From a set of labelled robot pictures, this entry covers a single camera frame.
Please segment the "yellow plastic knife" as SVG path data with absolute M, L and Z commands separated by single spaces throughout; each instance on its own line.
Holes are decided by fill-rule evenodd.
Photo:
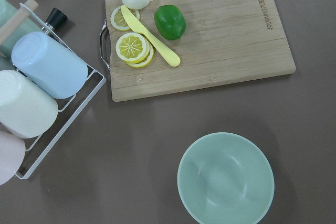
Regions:
M 163 59 L 172 67 L 177 67 L 181 63 L 180 57 L 167 45 L 157 39 L 125 6 L 121 6 L 121 12 L 127 25 L 132 31 L 144 35 L 152 46 L 158 51 Z

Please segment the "top front lemon slice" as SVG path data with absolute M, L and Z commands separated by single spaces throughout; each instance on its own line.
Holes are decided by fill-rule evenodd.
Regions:
M 149 53 L 147 40 L 138 33 L 126 33 L 116 43 L 117 56 L 129 63 L 138 63 Z

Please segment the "bamboo cutting board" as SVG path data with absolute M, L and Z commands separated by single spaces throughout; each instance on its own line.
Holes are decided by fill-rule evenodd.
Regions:
M 181 59 L 171 67 L 160 54 L 143 68 L 111 53 L 115 102 L 153 97 L 294 73 L 293 60 L 274 0 L 153 0 L 141 23 L 160 38 L 154 12 L 179 8 L 186 20 L 180 39 L 164 40 Z

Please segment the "green toy pepper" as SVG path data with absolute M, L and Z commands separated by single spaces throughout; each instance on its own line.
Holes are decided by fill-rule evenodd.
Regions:
M 186 30 L 185 18 L 174 5 L 160 6 L 154 13 L 154 21 L 159 33 L 168 40 L 179 39 Z

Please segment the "light blue cup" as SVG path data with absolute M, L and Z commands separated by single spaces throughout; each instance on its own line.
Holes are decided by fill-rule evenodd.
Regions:
M 11 60 L 21 72 L 55 99 L 68 98 L 86 82 L 87 64 L 43 32 L 23 36 Z

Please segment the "lemon slice near bun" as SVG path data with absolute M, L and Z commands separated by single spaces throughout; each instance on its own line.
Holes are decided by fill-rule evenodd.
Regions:
M 121 6 L 115 8 L 110 16 L 110 23 L 112 27 L 119 31 L 128 31 L 131 28 L 128 26 L 127 22 L 124 20 Z

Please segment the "pink cup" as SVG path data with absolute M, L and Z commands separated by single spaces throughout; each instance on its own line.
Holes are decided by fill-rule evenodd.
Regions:
M 1 131 L 1 185 L 9 181 L 20 168 L 25 156 L 24 140 Z

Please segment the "green cup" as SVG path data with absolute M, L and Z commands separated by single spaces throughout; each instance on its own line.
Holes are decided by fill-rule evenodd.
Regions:
M 16 13 L 17 9 L 6 0 L 1 0 L 1 27 Z M 8 59 L 11 58 L 15 43 L 24 35 L 40 31 L 41 28 L 31 19 L 27 18 L 1 45 L 1 53 Z

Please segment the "green bowl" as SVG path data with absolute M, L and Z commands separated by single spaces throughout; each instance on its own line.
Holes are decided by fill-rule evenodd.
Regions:
M 275 181 L 268 159 L 253 142 L 218 132 L 185 151 L 177 187 L 198 223 L 259 223 L 271 206 Z

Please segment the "white cup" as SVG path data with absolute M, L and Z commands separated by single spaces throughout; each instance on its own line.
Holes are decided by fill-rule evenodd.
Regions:
M 58 105 L 41 88 L 14 70 L 1 71 L 1 123 L 21 138 L 37 137 L 55 122 Z

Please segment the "bottom front lemon slice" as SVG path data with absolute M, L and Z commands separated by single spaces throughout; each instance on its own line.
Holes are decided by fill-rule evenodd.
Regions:
M 147 66 L 152 61 L 153 56 L 154 56 L 154 48 L 150 43 L 148 43 L 148 49 L 149 49 L 149 52 L 143 60 L 137 63 L 126 62 L 126 64 L 132 68 L 142 68 L 142 67 Z

